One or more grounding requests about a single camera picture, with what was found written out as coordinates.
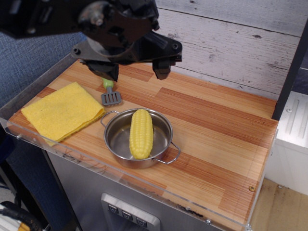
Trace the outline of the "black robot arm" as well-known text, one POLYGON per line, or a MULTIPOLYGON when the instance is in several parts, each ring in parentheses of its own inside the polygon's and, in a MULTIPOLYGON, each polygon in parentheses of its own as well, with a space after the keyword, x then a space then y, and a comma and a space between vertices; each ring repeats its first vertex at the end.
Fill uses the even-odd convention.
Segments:
POLYGON ((86 41, 71 54, 105 79, 117 81, 119 66, 151 63, 158 79, 182 61, 182 44, 157 33, 153 0, 3 0, 0 30, 16 38, 81 32, 86 41))

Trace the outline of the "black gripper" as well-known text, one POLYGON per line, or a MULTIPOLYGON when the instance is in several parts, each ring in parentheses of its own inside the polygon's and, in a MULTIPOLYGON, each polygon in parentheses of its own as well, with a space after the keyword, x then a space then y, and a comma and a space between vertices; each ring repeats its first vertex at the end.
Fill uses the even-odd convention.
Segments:
POLYGON ((78 24, 87 39, 75 45, 71 54, 107 80, 118 81, 118 64, 149 62, 153 62, 156 77, 163 80, 171 66, 182 60, 181 43, 156 33, 159 23, 155 11, 133 15, 116 9, 84 9, 78 24))

